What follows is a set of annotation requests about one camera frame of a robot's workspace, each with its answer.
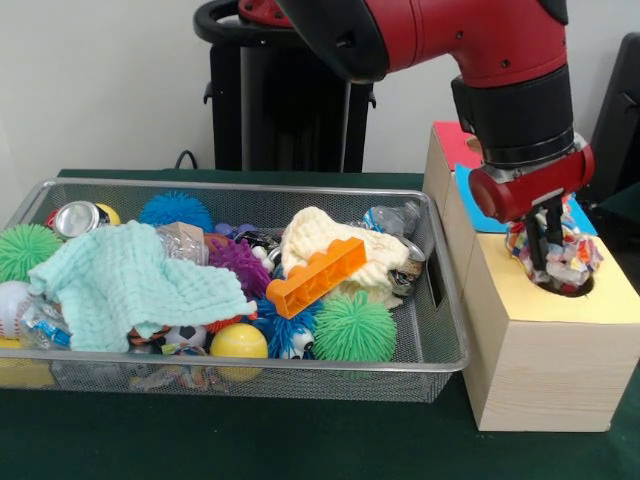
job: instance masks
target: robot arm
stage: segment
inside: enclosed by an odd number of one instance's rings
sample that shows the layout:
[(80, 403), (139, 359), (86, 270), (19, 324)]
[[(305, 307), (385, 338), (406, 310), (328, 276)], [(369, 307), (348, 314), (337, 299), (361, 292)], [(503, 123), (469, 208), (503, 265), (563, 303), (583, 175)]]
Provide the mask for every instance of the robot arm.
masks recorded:
[(352, 82), (452, 55), (461, 72), (451, 84), (460, 124), (483, 149), (484, 165), (469, 179), (472, 194), (501, 222), (533, 222), (540, 208), (554, 212), (533, 254), (536, 268), (544, 268), (543, 240), (562, 243), (560, 198), (594, 170), (590, 148), (574, 141), (566, 0), (277, 3), (309, 46)]

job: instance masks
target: metal basket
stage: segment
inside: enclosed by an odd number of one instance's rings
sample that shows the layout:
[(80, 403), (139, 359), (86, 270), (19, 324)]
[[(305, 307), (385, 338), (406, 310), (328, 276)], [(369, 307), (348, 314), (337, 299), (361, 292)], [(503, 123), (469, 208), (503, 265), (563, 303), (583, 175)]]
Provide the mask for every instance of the metal basket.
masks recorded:
[[(0, 386), (432, 402), (451, 373), (467, 365), (463, 314), (449, 253), (436, 206), (420, 192), (54, 179), (32, 190), (8, 226), (43, 224), (53, 210), (74, 200), (105, 203), (128, 221), (138, 218), (151, 197), (169, 191), (197, 197), (216, 221), (252, 223), (261, 229), (283, 228), (296, 212), (310, 205), (322, 208), (338, 222), (347, 222), (360, 219), (374, 205), (402, 206), (407, 200), (419, 203), (422, 215), (411, 241), (425, 252), (428, 268), (415, 295), (393, 311), (398, 341), (392, 361), (349, 363), (0, 349)], [(229, 380), (221, 371), (225, 367), (245, 372), (247, 380)], [(3, 382), (2, 369), (13, 369), (14, 373), (23, 369), (24, 378), (18, 384)], [(44, 381), (32, 380), (34, 369), (44, 369), (49, 376), (45, 375)], [(167, 385), (152, 382), (163, 377), (173, 377), (173, 381)]]

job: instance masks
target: green tablecloth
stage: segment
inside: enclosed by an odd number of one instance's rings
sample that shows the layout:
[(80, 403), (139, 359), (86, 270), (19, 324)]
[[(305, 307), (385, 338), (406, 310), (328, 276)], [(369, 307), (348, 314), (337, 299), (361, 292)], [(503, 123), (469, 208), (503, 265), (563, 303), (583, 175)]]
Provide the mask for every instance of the green tablecloth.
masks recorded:
[[(61, 176), (420, 189), (420, 175)], [(640, 375), (602, 434), (476, 430), (461, 375), (432, 405), (0, 391), (3, 478), (640, 478)]]

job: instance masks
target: blue paper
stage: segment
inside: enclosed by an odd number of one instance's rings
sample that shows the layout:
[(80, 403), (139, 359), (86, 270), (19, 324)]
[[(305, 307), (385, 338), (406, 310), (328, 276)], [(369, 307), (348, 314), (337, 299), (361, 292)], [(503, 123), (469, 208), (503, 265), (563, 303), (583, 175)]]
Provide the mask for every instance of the blue paper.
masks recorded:
[[(471, 189), (469, 188), (469, 174), (471, 169), (456, 165), (456, 182), (458, 184), (458, 191), (460, 197), (462, 197), (462, 203), (467, 209), (469, 218), (471, 219), (471, 225), (477, 232), (481, 233), (506, 233), (507, 225), (500, 223), (493, 218), (485, 216), (478, 204), (471, 195)], [(569, 206), (571, 207), (571, 217), (576, 222), (578, 229), (582, 233), (588, 235), (597, 235), (598, 232), (593, 227), (587, 215), (584, 213), (576, 199), (571, 196), (569, 200)]]

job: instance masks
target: orange plastic block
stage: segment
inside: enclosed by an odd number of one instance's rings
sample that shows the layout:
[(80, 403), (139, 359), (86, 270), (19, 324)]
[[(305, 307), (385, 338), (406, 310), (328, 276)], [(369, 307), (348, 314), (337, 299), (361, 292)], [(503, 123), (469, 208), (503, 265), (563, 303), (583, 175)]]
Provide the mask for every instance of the orange plastic block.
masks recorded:
[(294, 267), (287, 280), (274, 280), (267, 298), (278, 314), (293, 318), (357, 272), (367, 263), (364, 242), (358, 238), (334, 240), (327, 253), (315, 253), (306, 267)]

